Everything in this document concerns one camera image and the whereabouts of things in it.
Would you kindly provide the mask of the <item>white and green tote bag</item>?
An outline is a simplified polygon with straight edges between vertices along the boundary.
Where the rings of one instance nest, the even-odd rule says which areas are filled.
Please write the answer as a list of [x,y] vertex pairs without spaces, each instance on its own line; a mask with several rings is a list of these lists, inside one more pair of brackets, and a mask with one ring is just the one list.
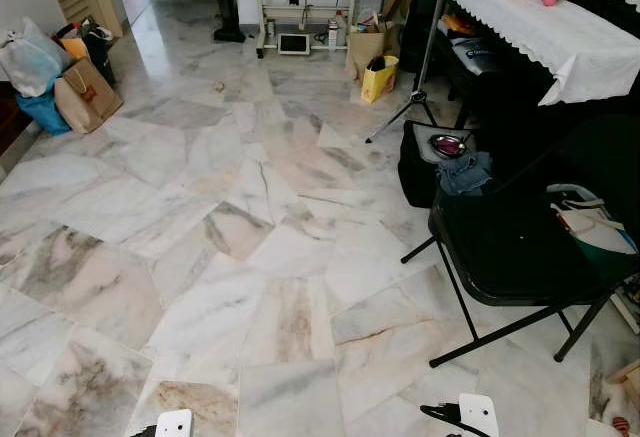
[[637,254],[636,244],[626,235],[625,227],[613,219],[605,201],[593,191],[577,184],[550,184],[547,193],[550,209],[582,244],[618,254]]

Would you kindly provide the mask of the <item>white shelf with books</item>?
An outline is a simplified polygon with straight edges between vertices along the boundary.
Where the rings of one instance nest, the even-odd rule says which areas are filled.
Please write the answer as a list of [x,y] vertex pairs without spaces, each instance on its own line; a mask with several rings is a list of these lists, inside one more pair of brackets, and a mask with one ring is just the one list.
[[611,297],[612,303],[622,315],[628,327],[640,335],[640,283],[639,277],[627,277],[621,285],[614,289]]

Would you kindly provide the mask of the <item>black folding chair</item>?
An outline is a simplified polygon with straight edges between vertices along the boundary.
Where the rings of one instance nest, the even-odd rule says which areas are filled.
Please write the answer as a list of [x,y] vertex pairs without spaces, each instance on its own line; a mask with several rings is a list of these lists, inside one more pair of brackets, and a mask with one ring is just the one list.
[[[562,361],[611,300],[614,289],[640,272],[640,116],[595,114],[576,123],[515,173],[498,178],[481,196],[438,191],[431,204],[429,244],[442,254],[458,303],[526,306],[518,321],[472,336],[429,361],[440,367],[571,306],[585,306],[554,359]],[[577,184],[605,201],[634,240],[636,255],[582,244],[559,221],[547,186]]]

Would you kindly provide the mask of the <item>blue denim cloth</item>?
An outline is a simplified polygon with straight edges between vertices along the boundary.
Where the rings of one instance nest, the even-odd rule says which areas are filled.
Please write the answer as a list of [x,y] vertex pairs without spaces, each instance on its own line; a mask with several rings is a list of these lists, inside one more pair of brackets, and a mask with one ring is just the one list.
[[436,167],[440,190],[449,196],[481,196],[484,187],[493,181],[492,155],[470,152],[443,161]]

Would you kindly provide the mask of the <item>light wooden box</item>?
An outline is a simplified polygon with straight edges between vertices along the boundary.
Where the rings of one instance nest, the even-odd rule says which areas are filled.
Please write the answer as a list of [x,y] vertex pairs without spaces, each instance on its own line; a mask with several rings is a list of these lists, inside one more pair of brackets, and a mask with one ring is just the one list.
[[632,361],[626,367],[605,377],[603,391],[605,404],[602,422],[614,428],[626,423],[626,431],[634,431],[640,422],[640,361]]

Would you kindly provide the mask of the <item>table with white lace cloth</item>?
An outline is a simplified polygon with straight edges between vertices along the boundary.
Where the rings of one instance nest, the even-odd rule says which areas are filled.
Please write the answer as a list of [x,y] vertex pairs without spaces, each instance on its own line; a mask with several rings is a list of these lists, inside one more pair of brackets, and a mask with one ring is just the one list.
[[452,1],[552,72],[540,105],[622,97],[639,75],[640,40],[575,3]]

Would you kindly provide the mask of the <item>white and blue bag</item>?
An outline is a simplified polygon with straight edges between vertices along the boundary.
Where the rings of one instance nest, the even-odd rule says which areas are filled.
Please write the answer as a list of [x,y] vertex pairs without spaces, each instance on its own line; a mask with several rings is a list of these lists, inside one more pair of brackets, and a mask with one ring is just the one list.
[[486,36],[458,36],[448,39],[444,49],[445,61],[460,68],[463,76],[483,76],[516,70],[515,58],[506,47]]

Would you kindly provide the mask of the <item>black bag with grey flap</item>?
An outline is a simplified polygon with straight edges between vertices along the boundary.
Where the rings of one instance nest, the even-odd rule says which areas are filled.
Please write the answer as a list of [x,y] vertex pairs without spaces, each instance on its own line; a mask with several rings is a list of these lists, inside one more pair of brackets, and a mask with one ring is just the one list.
[[458,152],[474,146],[474,131],[471,129],[444,129],[412,120],[403,122],[397,173],[404,199],[411,207],[431,207],[438,190],[436,168],[440,163],[453,159],[452,155],[439,152],[433,145],[434,137],[440,136],[461,141],[462,148]]

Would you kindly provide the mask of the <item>black tripod stand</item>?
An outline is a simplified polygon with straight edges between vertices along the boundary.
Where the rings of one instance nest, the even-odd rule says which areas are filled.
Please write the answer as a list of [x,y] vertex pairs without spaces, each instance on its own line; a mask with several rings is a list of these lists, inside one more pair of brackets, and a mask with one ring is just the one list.
[[406,31],[416,31],[416,33],[419,34],[419,40],[421,43],[419,53],[416,54],[417,57],[420,57],[420,65],[419,70],[417,70],[415,75],[415,81],[413,81],[412,91],[410,95],[408,95],[407,102],[404,103],[402,107],[399,108],[398,111],[380,127],[380,129],[372,132],[371,135],[366,137],[366,144],[374,143],[375,137],[378,136],[381,131],[388,130],[393,123],[396,123],[397,120],[401,120],[401,118],[412,123],[413,121],[406,114],[410,111],[412,105],[420,105],[422,111],[426,114],[426,118],[428,118],[429,125],[436,127],[439,126],[438,121],[436,121],[435,114],[433,113],[433,108],[431,108],[428,103],[428,94],[426,94],[424,82],[426,77],[430,75],[429,67],[431,65],[431,58],[433,58],[433,48],[435,47],[436,40],[438,40],[439,36],[438,30],[436,30],[436,25],[438,25],[439,18],[442,17],[443,9],[447,2],[448,0],[431,0],[430,17],[428,18],[426,15],[422,15],[422,13],[419,12],[417,13],[419,20],[415,20],[413,25],[408,25],[406,27]]

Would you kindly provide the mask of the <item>brown paper bag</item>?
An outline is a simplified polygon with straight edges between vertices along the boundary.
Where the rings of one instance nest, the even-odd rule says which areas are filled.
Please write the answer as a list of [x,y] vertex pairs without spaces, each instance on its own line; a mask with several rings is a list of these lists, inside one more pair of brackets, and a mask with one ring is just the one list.
[[352,27],[347,36],[347,79],[361,79],[371,59],[379,56],[399,56],[399,27],[396,22],[380,22],[365,27]]

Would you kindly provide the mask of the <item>white framed foot pedal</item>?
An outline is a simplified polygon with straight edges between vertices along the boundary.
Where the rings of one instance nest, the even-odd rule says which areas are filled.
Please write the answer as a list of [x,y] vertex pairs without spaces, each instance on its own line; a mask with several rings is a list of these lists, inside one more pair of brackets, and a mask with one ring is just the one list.
[[308,34],[278,34],[276,53],[280,56],[308,56],[311,53],[311,40]]

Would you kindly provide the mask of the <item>black upright vacuum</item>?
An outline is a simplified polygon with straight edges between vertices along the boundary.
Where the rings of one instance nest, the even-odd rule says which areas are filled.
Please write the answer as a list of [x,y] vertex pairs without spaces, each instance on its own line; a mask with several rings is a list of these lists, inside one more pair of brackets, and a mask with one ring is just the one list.
[[228,43],[243,43],[246,35],[242,33],[239,25],[238,4],[236,0],[218,0],[220,27],[212,33],[215,41],[228,41]]

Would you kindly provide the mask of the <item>tan tote bag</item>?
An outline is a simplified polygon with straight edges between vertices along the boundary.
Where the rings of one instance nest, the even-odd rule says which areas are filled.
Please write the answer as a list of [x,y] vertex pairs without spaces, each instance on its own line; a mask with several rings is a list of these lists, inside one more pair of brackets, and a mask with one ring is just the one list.
[[78,134],[91,134],[122,108],[123,100],[91,59],[73,63],[54,81],[56,108]]

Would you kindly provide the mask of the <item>black and orange bag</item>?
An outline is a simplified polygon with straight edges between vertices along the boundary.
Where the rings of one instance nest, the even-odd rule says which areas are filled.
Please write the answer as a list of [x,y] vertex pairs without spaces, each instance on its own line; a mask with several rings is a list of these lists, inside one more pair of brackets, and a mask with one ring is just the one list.
[[114,35],[109,29],[96,24],[91,17],[83,21],[70,22],[52,34],[52,39],[69,54],[72,59],[90,59],[108,82],[115,86],[115,73],[111,67],[108,50],[113,43]]

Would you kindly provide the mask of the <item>white plastic bag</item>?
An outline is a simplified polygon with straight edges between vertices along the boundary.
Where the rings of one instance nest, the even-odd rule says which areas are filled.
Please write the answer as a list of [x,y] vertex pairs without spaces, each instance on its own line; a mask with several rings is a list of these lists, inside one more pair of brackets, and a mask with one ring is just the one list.
[[29,17],[22,18],[22,30],[10,30],[0,44],[3,80],[23,97],[41,97],[73,62],[72,56]]

